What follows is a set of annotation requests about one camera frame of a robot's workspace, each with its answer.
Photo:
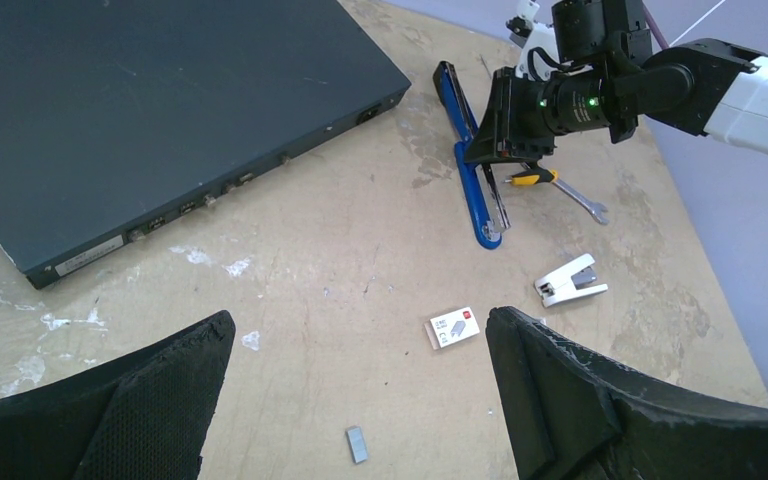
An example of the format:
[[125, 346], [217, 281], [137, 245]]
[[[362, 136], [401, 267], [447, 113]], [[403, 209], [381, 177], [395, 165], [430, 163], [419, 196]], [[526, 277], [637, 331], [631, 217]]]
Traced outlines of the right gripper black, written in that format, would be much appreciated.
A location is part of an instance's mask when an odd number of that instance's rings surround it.
[[468, 164], [530, 163], [550, 156], [556, 133], [544, 110], [547, 88], [560, 78], [552, 72], [546, 81], [519, 77], [513, 67], [493, 74], [490, 96], [477, 133], [466, 148]]

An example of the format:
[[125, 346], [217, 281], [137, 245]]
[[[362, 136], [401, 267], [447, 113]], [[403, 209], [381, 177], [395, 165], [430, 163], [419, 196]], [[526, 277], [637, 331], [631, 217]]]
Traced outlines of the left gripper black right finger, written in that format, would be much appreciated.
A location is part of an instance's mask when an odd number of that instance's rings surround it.
[[768, 409], [648, 376], [513, 307], [485, 335], [522, 479], [768, 479]]

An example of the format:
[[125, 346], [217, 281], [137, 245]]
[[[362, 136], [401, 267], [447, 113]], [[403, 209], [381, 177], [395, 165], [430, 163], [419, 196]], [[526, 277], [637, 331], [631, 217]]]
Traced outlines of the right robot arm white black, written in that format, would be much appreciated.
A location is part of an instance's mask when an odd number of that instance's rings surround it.
[[534, 1], [508, 22], [519, 62], [494, 74], [468, 163], [534, 163], [558, 137], [604, 129], [613, 143], [649, 117], [768, 155], [768, 55], [712, 38], [654, 51], [639, 1]]

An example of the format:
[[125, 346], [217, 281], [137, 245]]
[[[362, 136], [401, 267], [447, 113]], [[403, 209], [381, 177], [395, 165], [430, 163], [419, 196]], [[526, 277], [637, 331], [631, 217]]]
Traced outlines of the blue black stapler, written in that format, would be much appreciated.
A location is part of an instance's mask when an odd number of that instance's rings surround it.
[[456, 165], [477, 242], [493, 250], [502, 243], [510, 221], [490, 164], [468, 163], [466, 151], [478, 133], [478, 124], [460, 85], [453, 64], [441, 60], [433, 74], [441, 105], [458, 135]]

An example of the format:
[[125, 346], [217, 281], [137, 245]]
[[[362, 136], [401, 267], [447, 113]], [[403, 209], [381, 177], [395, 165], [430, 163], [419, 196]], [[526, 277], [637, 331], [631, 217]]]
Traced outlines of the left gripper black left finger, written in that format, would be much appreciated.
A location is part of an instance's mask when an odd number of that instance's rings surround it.
[[0, 479], [195, 479], [235, 339], [217, 312], [0, 399]]

